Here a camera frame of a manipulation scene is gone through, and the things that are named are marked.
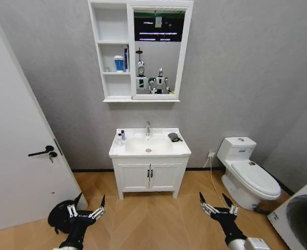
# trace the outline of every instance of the white vanity cabinet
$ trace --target white vanity cabinet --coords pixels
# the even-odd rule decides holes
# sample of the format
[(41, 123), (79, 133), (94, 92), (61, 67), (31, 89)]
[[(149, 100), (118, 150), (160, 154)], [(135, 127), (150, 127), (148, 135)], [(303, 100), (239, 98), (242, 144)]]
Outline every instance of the white vanity cabinet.
[[(126, 140), (120, 144), (118, 134), (121, 130)], [(181, 140), (171, 142), (170, 133), (177, 134)], [(160, 191), (173, 192), (176, 198), (190, 155), (177, 128), (117, 129), (109, 156), (119, 198), (123, 199), (124, 192)]]
[(188, 162), (187, 158), (112, 159), (119, 198), (124, 192), (172, 191), (176, 198)]

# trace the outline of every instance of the baseboard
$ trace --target baseboard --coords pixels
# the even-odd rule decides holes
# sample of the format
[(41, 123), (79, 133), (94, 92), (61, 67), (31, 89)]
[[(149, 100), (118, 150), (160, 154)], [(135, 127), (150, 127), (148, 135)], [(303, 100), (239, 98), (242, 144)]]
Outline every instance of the baseboard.
[[(186, 168), (186, 171), (209, 171), (210, 168)], [(212, 167), (212, 171), (225, 170), (225, 167)], [(73, 173), (114, 172), (114, 169), (72, 169)]]
[[(186, 171), (209, 171), (210, 168), (186, 168)], [(212, 171), (223, 171), (225, 167), (212, 167)], [(90, 173), (90, 172), (114, 172), (114, 169), (72, 169), (74, 173)], [(290, 188), (285, 186), (282, 182), (280, 182), (277, 178), (275, 178), (271, 173), (269, 173), (280, 185), (280, 187), (290, 196), (293, 196), (295, 193)]]
[[(212, 167), (212, 171), (225, 170), (225, 167)], [(186, 168), (186, 171), (210, 171), (210, 168)]]
[(90, 173), (90, 172), (114, 172), (114, 169), (72, 169), (73, 173)]

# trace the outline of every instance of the door handle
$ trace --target door handle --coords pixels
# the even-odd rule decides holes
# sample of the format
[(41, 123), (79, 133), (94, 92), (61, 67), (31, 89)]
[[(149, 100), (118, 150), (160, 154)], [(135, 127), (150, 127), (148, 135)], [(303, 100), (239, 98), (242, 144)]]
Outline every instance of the door handle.
[(43, 155), (43, 154), (47, 154), (47, 153), (53, 151), (53, 150), (54, 150), (54, 147), (53, 147), (53, 146), (50, 146), (50, 145), (47, 145), (47, 146), (45, 147), (45, 149), (46, 149), (45, 151), (37, 152), (37, 153), (32, 153), (32, 154), (28, 154), (28, 156), (30, 157), (30, 156), (34, 156), (34, 155)]

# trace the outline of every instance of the bottle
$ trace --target bottle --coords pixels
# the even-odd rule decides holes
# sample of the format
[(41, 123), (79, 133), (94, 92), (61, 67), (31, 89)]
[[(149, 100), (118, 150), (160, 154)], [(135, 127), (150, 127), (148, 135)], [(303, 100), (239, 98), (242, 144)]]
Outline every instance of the bottle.
[(124, 69), (126, 72), (129, 72), (129, 49), (128, 49), (128, 45), (125, 45), (123, 47), (124, 53), (123, 53), (123, 57), (124, 57)]
[(121, 139), (124, 141), (126, 140), (126, 135), (124, 133), (124, 130), (121, 130)]
[(117, 143), (118, 143), (119, 146), (123, 145), (121, 133), (118, 134)]

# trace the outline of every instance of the washbasin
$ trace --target washbasin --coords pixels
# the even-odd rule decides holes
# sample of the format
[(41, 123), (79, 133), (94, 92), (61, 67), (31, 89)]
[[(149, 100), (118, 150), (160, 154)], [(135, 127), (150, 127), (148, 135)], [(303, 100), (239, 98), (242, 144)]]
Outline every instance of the washbasin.
[(125, 150), (129, 153), (163, 154), (172, 152), (172, 142), (168, 138), (130, 138), (125, 142)]
[(146, 129), (124, 129), (126, 140), (123, 145), (118, 144), (117, 129), (109, 155), (112, 158), (124, 157), (186, 157), (191, 154), (186, 142), (172, 142), (169, 133), (176, 133), (182, 138), (179, 129), (151, 128), (150, 136), (146, 135)]

